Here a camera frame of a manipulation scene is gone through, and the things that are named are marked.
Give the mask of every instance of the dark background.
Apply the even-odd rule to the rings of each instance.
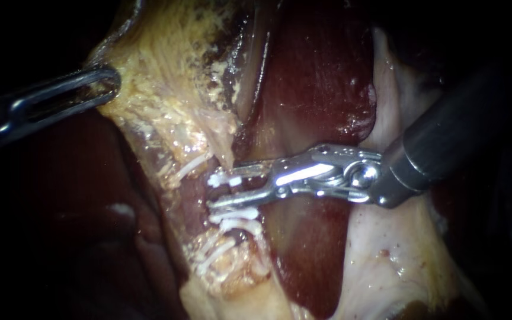
[[[370,12],[391,30],[405,59],[413,52],[440,56],[444,62],[429,59],[420,67],[444,72],[446,81],[493,55],[505,57],[512,80],[512,3],[492,6],[379,1]],[[105,0],[0,3],[0,94],[80,68],[105,36],[116,7],[116,1]],[[14,152],[21,149],[11,145],[0,157]],[[0,195],[13,183],[0,174]],[[452,254],[495,317],[512,318],[512,125],[445,185],[456,190],[451,193],[459,203],[455,208],[470,215],[451,226]],[[44,257],[30,249],[33,238],[20,212],[9,209],[11,204],[0,203],[0,315],[58,318],[48,281],[52,275],[41,269]]]

